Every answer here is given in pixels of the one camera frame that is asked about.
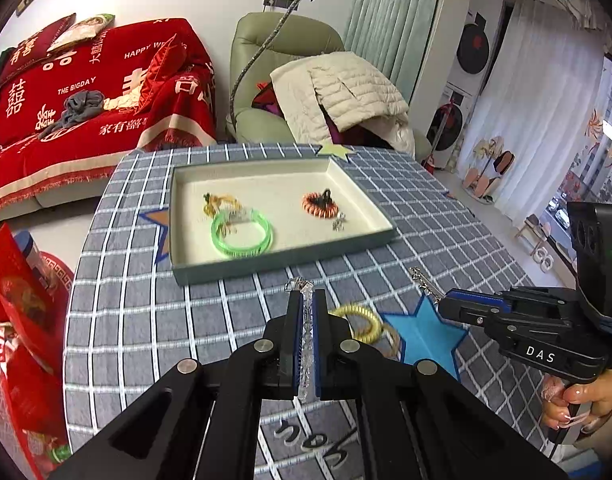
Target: green hair tie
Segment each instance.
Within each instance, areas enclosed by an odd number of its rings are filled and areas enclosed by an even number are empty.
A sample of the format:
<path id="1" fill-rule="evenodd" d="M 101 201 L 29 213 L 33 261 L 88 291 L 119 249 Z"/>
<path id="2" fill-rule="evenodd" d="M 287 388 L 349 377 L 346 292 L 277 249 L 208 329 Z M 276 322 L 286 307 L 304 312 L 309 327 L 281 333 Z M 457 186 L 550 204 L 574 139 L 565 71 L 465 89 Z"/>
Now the green hair tie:
<path id="1" fill-rule="evenodd" d="M 255 222 L 263 229 L 263 240 L 257 245 L 250 247 L 233 247 L 225 243 L 224 239 L 219 235 L 222 226 L 228 222 Z M 273 228 L 265 217 L 256 209 L 250 210 L 225 210 L 220 211 L 212 220 L 211 225 L 212 243 L 219 252 L 229 256 L 230 258 L 248 258 L 257 256 L 263 253 L 273 241 Z"/>

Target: orange coil hair tie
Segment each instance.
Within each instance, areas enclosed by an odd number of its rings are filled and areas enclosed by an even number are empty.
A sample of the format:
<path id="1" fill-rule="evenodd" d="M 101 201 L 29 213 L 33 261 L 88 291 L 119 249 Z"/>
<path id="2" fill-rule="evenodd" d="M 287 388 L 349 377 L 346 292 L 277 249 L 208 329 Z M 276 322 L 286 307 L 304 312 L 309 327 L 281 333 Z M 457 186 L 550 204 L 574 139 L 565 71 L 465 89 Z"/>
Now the orange coil hair tie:
<path id="1" fill-rule="evenodd" d="M 318 218 L 333 218 L 337 216 L 339 208 L 330 198 L 330 190 L 323 193 L 306 193 L 301 200 L 301 206 L 307 213 Z"/>

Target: quilted jacket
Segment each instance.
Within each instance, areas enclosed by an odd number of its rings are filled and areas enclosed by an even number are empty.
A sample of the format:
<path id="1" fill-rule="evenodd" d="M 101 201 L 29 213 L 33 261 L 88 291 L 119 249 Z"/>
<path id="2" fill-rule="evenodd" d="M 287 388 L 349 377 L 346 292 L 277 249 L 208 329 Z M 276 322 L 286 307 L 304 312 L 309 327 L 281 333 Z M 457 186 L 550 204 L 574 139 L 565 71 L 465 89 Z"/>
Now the quilted jacket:
<path id="1" fill-rule="evenodd" d="M 271 73 L 275 94 L 297 142 L 332 142 L 321 105 L 340 132 L 356 124 L 415 155 L 408 105 L 388 78 L 352 52 L 286 63 Z"/>

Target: sofa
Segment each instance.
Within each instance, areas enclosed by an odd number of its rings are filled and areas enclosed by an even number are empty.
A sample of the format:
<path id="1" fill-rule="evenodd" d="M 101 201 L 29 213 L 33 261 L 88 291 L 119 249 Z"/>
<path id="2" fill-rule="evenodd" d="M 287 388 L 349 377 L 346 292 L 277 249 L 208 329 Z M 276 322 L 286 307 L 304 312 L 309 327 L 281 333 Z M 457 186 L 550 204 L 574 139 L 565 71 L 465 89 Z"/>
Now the sofa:
<path id="1" fill-rule="evenodd" d="M 230 50 L 230 91 L 281 16 L 279 12 L 250 12 L 239 20 Z M 228 133 L 237 142 L 294 142 L 284 119 L 251 107 L 253 98 L 259 93 L 257 84 L 270 81 L 270 73 L 290 61 L 341 50 L 344 50 L 343 41 L 330 25 L 291 14 L 268 49 L 242 79 L 235 95 L 237 129 L 235 131 L 228 116 Z M 430 155 L 431 145 L 421 132 L 413 131 L 413 135 L 415 158 L 421 161 Z"/>
<path id="2" fill-rule="evenodd" d="M 163 80 L 161 71 L 150 75 L 148 69 L 172 37 L 185 48 L 185 61 Z M 19 46 L 18 60 L 24 61 L 27 45 Z M 0 86 L 0 220 L 101 196 L 118 162 L 135 148 L 216 142 L 211 59 L 183 18 L 110 28 L 66 52 L 31 57 Z M 105 110 L 38 138 L 60 118 L 70 94 L 99 90 L 116 98 L 147 77 L 160 79 L 150 107 Z"/>

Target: gray plaid tablecloth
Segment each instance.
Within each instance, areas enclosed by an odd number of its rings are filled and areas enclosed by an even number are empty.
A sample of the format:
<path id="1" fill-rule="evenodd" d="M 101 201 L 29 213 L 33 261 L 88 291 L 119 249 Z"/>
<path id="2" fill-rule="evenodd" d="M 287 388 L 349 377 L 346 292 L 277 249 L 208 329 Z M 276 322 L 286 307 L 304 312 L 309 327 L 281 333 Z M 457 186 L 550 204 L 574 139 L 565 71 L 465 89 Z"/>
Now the gray plaid tablecloth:
<path id="1" fill-rule="evenodd" d="M 481 292 L 530 285 L 499 241 L 407 155 L 355 148 L 345 170 L 397 225 L 390 244 L 343 257 L 179 287 L 170 259 L 155 263 L 161 228 L 138 213 L 168 205 L 171 168 L 223 160 L 313 157 L 317 146 L 228 144 L 126 155 L 94 215 L 76 270 L 66 327 L 64 390 L 68 434 L 77 450 L 185 357 L 224 359 L 259 338 L 286 311 L 293 276 L 325 288 L 330 307 L 350 301 L 379 312 L 414 310 L 420 298 L 408 267 L 442 290 Z M 538 449 L 539 372 L 510 362 L 472 328 L 459 346 L 460 378 Z M 353 402 L 263 401 L 256 478 L 362 476 Z"/>

